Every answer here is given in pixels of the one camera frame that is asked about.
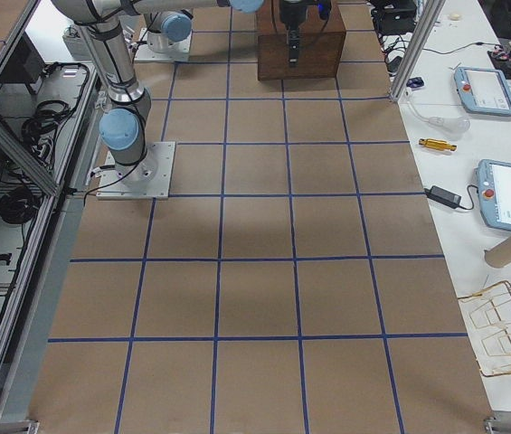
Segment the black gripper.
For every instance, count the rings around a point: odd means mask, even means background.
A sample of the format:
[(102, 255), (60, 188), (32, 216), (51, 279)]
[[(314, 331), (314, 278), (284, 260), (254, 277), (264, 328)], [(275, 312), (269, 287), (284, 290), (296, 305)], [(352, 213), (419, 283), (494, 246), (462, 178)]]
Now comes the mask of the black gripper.
[(287, 29), (289, 67), (296, 67), (300, 53), (299, 27), (305, 22), (305, 2), (280, 0), (279, 19)]

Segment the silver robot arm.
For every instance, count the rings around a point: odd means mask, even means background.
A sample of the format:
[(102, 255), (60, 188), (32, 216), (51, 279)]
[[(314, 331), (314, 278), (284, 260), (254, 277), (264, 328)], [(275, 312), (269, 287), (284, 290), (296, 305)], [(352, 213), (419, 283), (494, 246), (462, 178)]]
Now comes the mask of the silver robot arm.
[(104, 80), (112, 109), (99, 123), (99, 136), (114, 158), (117, 181), (129, 189), (146, 188), (159, 177), (159, 162), (146, 139), (151, 108), (148, 90), (138, 80), (134, 56), (128, 50), (122, 15), (150, 18), (147, 29), (171, 42), (192, 30), (186, 10), (230, 7), (257, 12), (261, 1), (55, 1), (53, 5), (79, 27), (96, 70)]
[(188, 11), (144, 14), (147, 45), (152, 52), (172, 51), (192, 32), (193, 16)]

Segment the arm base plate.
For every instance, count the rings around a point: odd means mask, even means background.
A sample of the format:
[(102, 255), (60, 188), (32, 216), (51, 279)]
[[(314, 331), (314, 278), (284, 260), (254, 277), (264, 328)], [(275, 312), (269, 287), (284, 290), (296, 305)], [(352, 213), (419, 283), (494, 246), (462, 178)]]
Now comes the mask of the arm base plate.
[(101, 174), (96, 191), (100, 200), (166, 200), (169, 197), (170, 183), (175, 160), (176, 142), (153, 142), (147, 144), (147, 156), (135, 171), (122, 181), (118, 179), (128, 170), (119, 166)]
[(134, 50), (136, 62), (187, 62), (191, 41), (191, 34), (180, 42), (173, 42), (162, 33), (152, 33), (143, 27), (131, 48)]

